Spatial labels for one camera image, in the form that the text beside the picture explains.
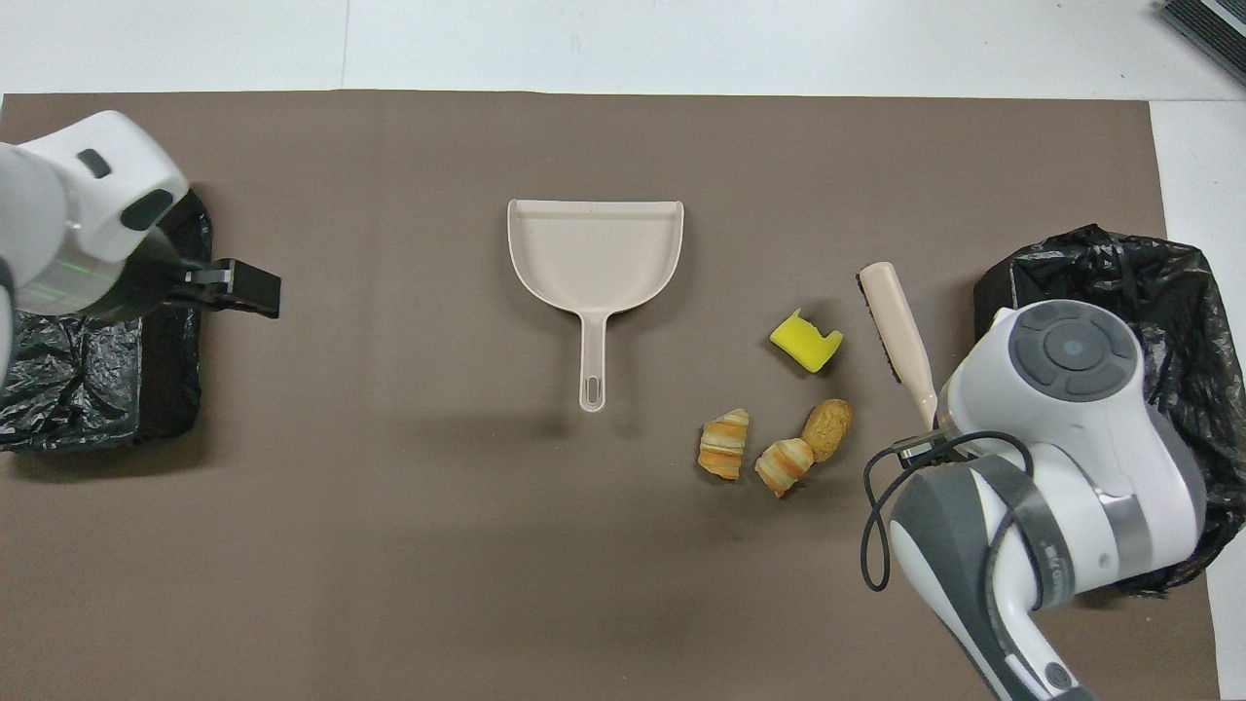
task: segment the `brush handle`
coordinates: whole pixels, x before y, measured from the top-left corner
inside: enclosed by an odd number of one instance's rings
[[[931,362],[896,268],[885,260],[873,263],[862,268],[857,279],[896,377],[913,397],[926,428],[933,428],[938,397],[931,380]]]

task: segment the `beige dustpan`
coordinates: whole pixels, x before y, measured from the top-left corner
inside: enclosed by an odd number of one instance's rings
[[[682,202],[511,199],[511,261],[542,301],[581,319],[579,406],[606,406],[606,319],[670,280],[684,234]]]

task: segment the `black trash bag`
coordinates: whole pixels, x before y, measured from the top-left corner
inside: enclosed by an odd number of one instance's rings
[[[183,258],[212,259],[212,222],[193,191],[157,225]],[[128,321],[19,311],[0,451],[95,451],[191,431],[199,316],[163,305]]]
[[[1207,518],[1190,559],[1116,584],[1163,596],[1192,581],[1246,523],[1246,403],[1220,288],[1192,245],[1089,224],[1022,248],[973,288],[981,337],[1001,306],[1079,299],[1111,310],[1143,346],[1146,401],[1190,447],[1207,484]]]

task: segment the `white floor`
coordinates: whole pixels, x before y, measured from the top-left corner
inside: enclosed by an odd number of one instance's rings
[[[1149,100],[1169,234],[1246,339],[1246,87],[1150,0],[4,0],[0,95],[338,87]],[[1209,574],[1246,697],[1246,540]]]

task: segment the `sponge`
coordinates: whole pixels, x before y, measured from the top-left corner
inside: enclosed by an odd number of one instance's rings
[[[786,350],[806,371],[816,374],[840,349],[844,334],[832,330],[824,337],[817,326],[800,318],[800,309],[796,309],[771,331],[770,340]]]

